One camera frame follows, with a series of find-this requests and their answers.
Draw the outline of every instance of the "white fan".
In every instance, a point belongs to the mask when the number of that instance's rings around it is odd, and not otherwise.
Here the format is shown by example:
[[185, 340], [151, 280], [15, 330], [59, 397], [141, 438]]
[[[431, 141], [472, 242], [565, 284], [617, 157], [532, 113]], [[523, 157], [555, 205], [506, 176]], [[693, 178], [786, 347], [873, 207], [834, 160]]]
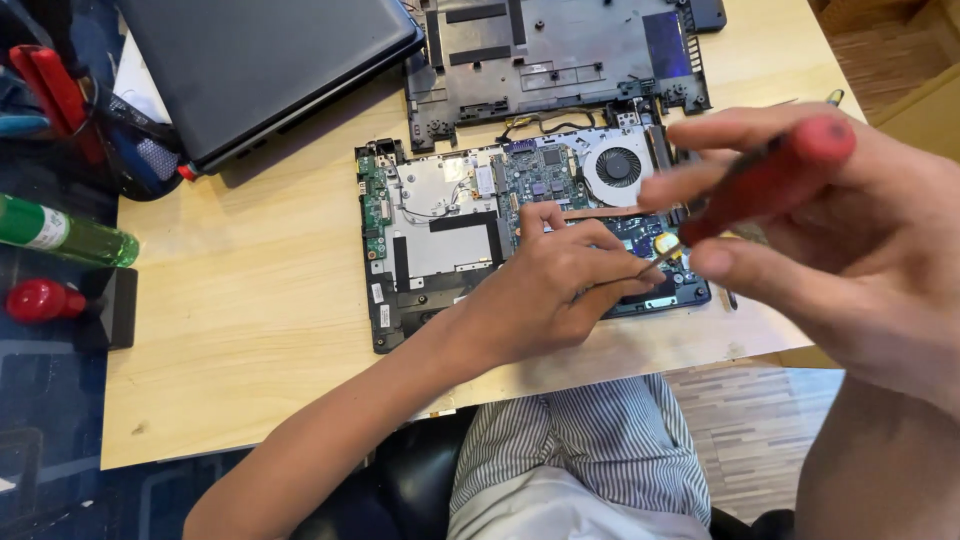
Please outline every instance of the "white fan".
[[583, 171], [594, 197], [611, 207], [630, 207], [654, 164], [643, 133], [634, 132], [593, 145]]

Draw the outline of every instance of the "red screwdriver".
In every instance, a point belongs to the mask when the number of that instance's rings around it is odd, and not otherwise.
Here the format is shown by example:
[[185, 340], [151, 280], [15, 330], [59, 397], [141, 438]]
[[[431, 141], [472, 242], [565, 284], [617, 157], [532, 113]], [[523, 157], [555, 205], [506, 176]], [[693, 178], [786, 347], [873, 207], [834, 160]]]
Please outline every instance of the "red screwdriver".
[[660, 266], [684, 245], [692, 248], [738, 223], [784, 214], [810, 201], [855, 148], [856, 135], [845, 119], [823, 114], [801, 120], [737, 158], [710, 193], [707, 207], [680, 226], [681, 243], [639, 275]]

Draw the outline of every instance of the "laptop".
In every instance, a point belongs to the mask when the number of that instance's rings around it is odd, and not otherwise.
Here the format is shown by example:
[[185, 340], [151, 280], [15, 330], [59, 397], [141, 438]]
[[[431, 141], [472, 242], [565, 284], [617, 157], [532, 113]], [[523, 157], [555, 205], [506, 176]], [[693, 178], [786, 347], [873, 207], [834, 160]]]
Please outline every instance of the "laptop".
[[119, 0], [186, 153], [212, 174], [421, 49], [397, 0]]

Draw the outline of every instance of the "sticker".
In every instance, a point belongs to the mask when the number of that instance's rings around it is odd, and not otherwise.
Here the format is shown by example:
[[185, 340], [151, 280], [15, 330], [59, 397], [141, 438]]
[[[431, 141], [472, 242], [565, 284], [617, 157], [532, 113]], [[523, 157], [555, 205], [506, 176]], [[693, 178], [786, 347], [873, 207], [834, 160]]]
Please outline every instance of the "sticker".
[[496, 185], [493, 183], [493, 171], [488, 166], [476, 168], [477, 193], [480, 195], [492, 195], [496, 193]]
[[370, 289], [373, 291], [373, 303], [379, 304], [383, 302], [383, 287], [380, 286], [380, 283], [374, 283], [370, 286]]
[[390, 305], [384, 304], [380, 307], [380, 328], [390, 327]]
[[55, 250], [70, 233], [70, 222], [67, 221], [63, 212], [46, 207], [41, 208], [43, 209], [43, 228], [40, 229], [36, 238], [27, 244], [27, 247], [45, 251]]

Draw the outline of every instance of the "wooden desk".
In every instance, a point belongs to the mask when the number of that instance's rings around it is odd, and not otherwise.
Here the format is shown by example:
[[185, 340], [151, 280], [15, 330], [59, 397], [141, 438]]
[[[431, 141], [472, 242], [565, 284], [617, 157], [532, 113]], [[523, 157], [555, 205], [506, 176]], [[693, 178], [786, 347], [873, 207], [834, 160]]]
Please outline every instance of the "wooden desk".
[[[701, 37], [717, 109], [823, 100], [842, 87], [843, 108], [861, 116], [805, 0], [726, 4], [727, 28]], [[121, 201], [120, 227], [143, 247], [136, 345], [108, 360], [103, 468], [259, 442], [377, 361], [353, 147], [407, 139], [400, 87], [396, 73], [379, 78], [292, 132], [289, 145], [248, 158], [246, 170], [184, 183], [154, 203]], [[491, 144], [499, 131], [461, 131], [460, 147]], [[770, 308], [743, 299], [729, 313], [715, 295], [698, 309], [603, 322], [578, 350], [494, 370], [429, 408], [808, 344]]]

